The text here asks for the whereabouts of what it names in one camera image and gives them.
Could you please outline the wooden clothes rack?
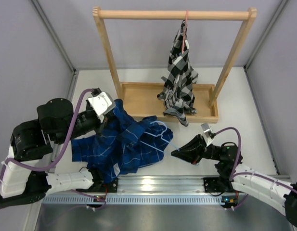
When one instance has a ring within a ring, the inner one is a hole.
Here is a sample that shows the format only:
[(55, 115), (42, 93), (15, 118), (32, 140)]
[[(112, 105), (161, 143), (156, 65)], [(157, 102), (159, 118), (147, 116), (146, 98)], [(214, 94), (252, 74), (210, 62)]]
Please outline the wooden clothes rack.
[(221, 89), (240, 53), (240, 50), (256, 19), (257, 9), (249, 8), (241, 11), (127, 11), (102, 10), (94, 7), (93, 18), (97, 26), (101, 42), (107, 57), (109, 70), (112, 76), (116, 93), (123, 100), (127, 113), (135, 119), (146, 116), (157, 116), (161, 121), (173, 122), (174, 117), (163, 115), (164, 106), (157, 99), (162, 90), (161, 83), (148, 82), (121, 82), (118, 78), (110, 41), (106, 31), (105, 19), (126, 20), (210, 20), (210, 21), (240, 21), (242, 24), (226, 59), (216, 84), (195, 84), (195, 107), (197, 114), (187, 115), (191, 123), (217, 123), (219, 120), (217, 98)]

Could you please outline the blue plaid shirt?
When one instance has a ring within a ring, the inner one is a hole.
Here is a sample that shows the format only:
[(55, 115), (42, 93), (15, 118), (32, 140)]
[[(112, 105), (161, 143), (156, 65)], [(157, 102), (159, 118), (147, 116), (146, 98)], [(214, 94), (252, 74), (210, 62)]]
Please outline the blue plaid shirt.
[[(159, 137), (152, 137), (144, 132), (159, 134), (165, 128), (158, 123), (156, 116), (135, 121), (124, 110), (121, 99), (115, 100), (114, 118), (107, 123), (100, 135), (71, 141), (72, 161), (86, 162), (87, 168), (100, 170), (104, 183), (112, 182), (119, 175), (136, 173), (138, 169), (148, 167), (164, 158), (159, 152), (143, 143), (165, 151), (168, 144)], [(171, 129), (163, 138), (172, 141)]]

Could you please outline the left aluminium frame post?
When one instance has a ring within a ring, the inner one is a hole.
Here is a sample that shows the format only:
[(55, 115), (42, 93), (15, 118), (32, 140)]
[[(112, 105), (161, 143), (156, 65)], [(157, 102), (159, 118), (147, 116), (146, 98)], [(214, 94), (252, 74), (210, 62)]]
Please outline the left aluminium frame post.
[(50, 20), (48, 19), (45, 11), (43, 10), (40, 2), (38, 0), (30, 0), (29, 2), (32, 4), (33, 8), (35, 9), (37, 14), (39, 15), (42, 23), (44, 24), (46, 30), (48, 31), (48, 33), (49, 33), (51, 39), (53, 40), (56, 48), (58, 49), (58, 51), (60, 52), (62, 58), (64, 59), (64, 62), (66, 63), (66, 65), (68, 66), (70, 71), (72, 73), (75, 73), (76, 69), (74, 68), (70, 58), (68, 57), (66, 50), (64, 49), (64, 47), (63, 47), (57, 33), (55, 32)]

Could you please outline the light blue wire hanger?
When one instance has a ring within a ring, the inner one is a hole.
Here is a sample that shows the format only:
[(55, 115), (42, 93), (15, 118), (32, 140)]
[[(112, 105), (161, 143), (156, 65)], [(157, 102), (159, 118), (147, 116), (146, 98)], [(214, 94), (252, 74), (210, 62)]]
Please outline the light blue wire hanger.
[[(150, 133), (150, 132), (144, 132), (145, 134), (147, 134), (147, 135), (150, 135), (150, 136), (152, 136), (152, 137), (159, 137), (162, 141), (164, 141), (164, 142), (166, 142), (168, 145), (170, 145), (170, 146), (172, 146), (172, 147), (174, 147), (177, 151), (179, 151), (180, 149), (177, 147), (177, 146), (175, 146), (173, 143), (171, 143), (170, 141), (167, 141), (165, 138), (163, 138), (163, 134), (168, 130), (168, 127), (167, 127), (167, 125), (164, 123), (164, 122), (162, 122), (162, 121), (159, 121), (159, 120), (155, 120), (155, 121), (152, 121), (151, 122), (151, 124), (155, 124), (155, 123), (158, 123), (158, 124), (160, 124), (161, 126), (163, 126), (165, 129), (164, 130), (162, 130), (159, 134), (152, 134), (152, 133)], [(161, 149), (158, 149), (158, 148), (156, 148), (156, 147), (153, 147), (152, 145), (150, 145), (150, 144), (147, 144), (147, 143), (145, 143), (145, 142), (143, 142), (143, 141), (141, 141), (140, 140), (140, 142), (141, 143), (143, 143), (143, 144), (145, 144), (145, 145), (147, 145), (147, 146), (149, 146), (149, 147), (151, 147), (151, 148), (153, 148), (153, 149), (155, 149), (155, 150), (157, 150), (157, 151), (159, 151), (159, 152), (162, 152), (162, 153), (165, 153), (164, 151), (162, 151)]]

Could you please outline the aluminium frame post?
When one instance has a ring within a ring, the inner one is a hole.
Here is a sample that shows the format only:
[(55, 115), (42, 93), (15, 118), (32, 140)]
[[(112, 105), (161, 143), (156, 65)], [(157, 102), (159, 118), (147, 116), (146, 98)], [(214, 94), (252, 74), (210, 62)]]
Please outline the aluminium frame post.
[(270, 34), (271, 30), (273, 29), (274, 25), (278, 21), (280, 15), (283, 13), (284, 9), (286, 8), (286, 6), (288, 5), (289, 2), (290, 2), (290, 0), (280, 0), (279, 1), (276, 9), (273, 11), (272, 16), (269, 18), (269, 21), (265, 25), (264, 30), (260, 34), (254, 49), (252, 50), (250, 56), (248, 57), (246, 64), (244, 65), (245, 72), (247, 72), (248, 69), (250, 68), (255, 57), (257, 56), (261, 47), (263, 46), (263, 43), (267, 39), (268, 35)]
[(64, 59), (64, 62), (66, 63), (66, 65), (68, 66), (70, 71), (72, 73), (75, 73), (76, 69), (74, 68), (70, 58), (68, 57), (66, 50), (64, 49), (64, 47), (63, 47), (57, 33), (55, 32), (50, 20), (48, 19), (45, 11), (43, 10), (40, 2), (38, 0), (30, 0), (29, 2), (32, 4), (33, 8), (35, 9), (37, 14), (39, 15), (42, 23), (44, 24), (46, 30), (48, 31), (48, 33), (49, 33), (51, 39), (53, 40), (56, 48), (58, 49), (58, 51), (60, 52), (62, 58)]

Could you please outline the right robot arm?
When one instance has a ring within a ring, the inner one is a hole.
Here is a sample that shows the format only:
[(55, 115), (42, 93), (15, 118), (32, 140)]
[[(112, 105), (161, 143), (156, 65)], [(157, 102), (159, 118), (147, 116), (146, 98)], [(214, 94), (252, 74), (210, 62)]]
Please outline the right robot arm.
[(216, 146), (212, 144), (214, 137), (215, 134), (198, 134), (171, 155), (192, 165), (202, 159), (215, 160), (219, 176), (214, 184), (209, 184), (211, 191), (246, 193), (275, 208), (297, 228), (297, 181), (290, 183), (253, 170), (242, 162), (235, 143)]

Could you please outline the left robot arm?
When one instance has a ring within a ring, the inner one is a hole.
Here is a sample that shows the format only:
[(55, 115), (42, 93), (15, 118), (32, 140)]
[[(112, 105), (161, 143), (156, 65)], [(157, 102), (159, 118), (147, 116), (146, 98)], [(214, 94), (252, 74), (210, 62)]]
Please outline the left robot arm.
[(53, 152), (51, 142), (64, 143), (74, 109), (69, 100), (56, 98), (37, 107), (37, 113), (37, 119), (16, 126), (11, 135), (7, 157), (31, 168), (23, 168), (12, 161), (3, 162), (0, 209), (32, 204), (57, 192), (77, 190), (91, 193), (103, 187), (104, 180), (97, 168), (67, 174), (38, 171), (37, 163)]

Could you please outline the aluminium mounting rail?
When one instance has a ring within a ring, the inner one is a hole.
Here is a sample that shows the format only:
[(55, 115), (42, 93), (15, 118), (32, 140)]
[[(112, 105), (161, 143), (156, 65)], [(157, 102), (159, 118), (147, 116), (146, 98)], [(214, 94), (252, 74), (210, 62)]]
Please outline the aluminium mounting rail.
[(121, 176), (103, 186), (117, 194), (203, 194), (205, 176)]

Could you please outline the black white plaid shirt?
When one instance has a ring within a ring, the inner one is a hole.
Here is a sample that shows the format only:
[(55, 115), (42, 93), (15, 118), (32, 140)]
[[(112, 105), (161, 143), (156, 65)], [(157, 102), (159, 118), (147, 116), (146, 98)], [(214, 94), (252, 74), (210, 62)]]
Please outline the black white plaid shirt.
[(192, 68), (189, 60), (190, 45), (186, 38), (185, 52), (181, 55), (184, 20), (181, 23), (172, 44), (168, 58), (168, 75), (161, 77), (164, 81), (163, 90), (157, 98), (163, 102), (163, 115), (173, 116), (187, 127), (187, 115), (194, 115), (195, 95), (193, 85), (197, 83), (198, 73)]

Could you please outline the right aluminium frame post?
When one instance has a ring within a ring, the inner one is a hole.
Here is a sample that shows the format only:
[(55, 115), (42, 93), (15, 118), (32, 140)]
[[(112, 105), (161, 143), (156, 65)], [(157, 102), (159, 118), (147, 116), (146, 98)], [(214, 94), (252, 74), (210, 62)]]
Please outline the right aluminium frame post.
[(283, 13), (284, 9), (286, 8), (286, 6), (288, 5), (289, 2), (290, 2), (290, 0), (280, 0), (279, 1), (276, 9), (273, 11), (272, 16), (269, 18), (269, 21), (265, 25), (264, 30), (260, 34), (254, 49), (252, 50), (250, 56), (248, 57), (246, 64), (244, 65), (245, 72), (247, 72), (248, 69), (250, 68), (255, 57), (257, 56), (261, 47), (263, 46), (263, 43), (267, 39), (268, 35), (270, 34), (271, 30), (273, 29), (274, 25), (278, 21), (280, 15)]

